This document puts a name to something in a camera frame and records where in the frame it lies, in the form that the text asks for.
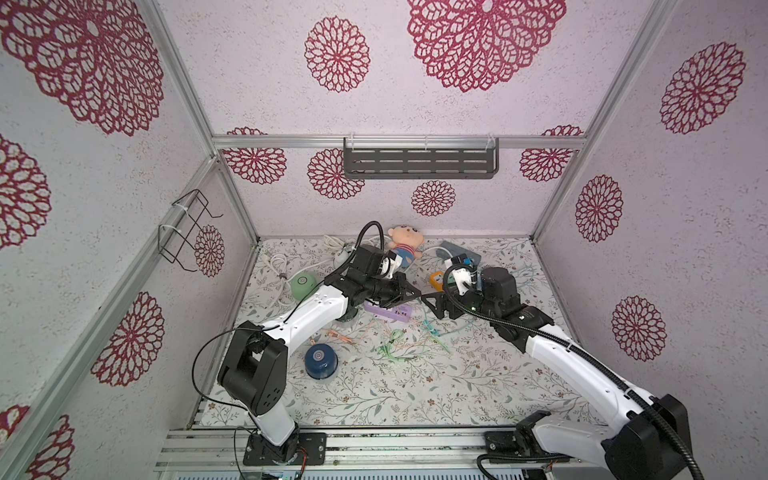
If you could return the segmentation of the orange power strip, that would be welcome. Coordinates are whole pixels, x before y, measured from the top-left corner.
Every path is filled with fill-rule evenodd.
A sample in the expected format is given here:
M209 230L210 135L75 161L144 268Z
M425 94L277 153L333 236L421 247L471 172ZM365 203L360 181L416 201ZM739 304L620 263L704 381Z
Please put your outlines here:
M443 291L443 273L438 271L430 275L429 283L438 292Z

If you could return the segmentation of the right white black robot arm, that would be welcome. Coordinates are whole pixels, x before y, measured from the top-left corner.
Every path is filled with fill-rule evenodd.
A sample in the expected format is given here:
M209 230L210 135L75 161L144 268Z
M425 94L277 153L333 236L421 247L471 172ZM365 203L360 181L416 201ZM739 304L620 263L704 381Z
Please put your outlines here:
M441 291L422 300L437 317L466 314L489 323L502 339L565 380L605 422L602 428L580 426L549 412L532 414L514 428L519 459L581 460L616 479L673 479L682 472L703 478L685 406L632 384L584 350L549 315L521 301L507 269L451 264Z

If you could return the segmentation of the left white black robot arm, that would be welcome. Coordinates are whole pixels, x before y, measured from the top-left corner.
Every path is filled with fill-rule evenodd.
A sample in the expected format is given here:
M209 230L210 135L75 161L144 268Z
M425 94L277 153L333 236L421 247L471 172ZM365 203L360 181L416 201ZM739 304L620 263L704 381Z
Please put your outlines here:
M299 346L364 302L388 309L421 296L397 260L391 250L360 245L293 310L261 325L246 321L225 332L231 340L216 382L235 400L235 408L253 417L268 447L287 449L299 432L282 401L288 360Z

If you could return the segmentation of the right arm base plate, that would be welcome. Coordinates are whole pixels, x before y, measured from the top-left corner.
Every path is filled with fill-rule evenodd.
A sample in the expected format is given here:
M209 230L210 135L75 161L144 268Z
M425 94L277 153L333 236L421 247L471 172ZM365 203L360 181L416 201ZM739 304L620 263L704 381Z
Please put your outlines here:
M568 461L570 457L545 452L532 435L517 430L494 430L484 433L486 456L495 463Z

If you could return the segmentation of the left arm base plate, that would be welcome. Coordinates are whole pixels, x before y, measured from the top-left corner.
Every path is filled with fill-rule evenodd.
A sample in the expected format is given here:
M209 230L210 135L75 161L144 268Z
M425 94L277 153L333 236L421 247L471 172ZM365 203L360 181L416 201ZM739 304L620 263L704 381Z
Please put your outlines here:
M260 434L249 436L243 464L245 466L318 466L325 463L326 433L292 434L282 446L270 443Z

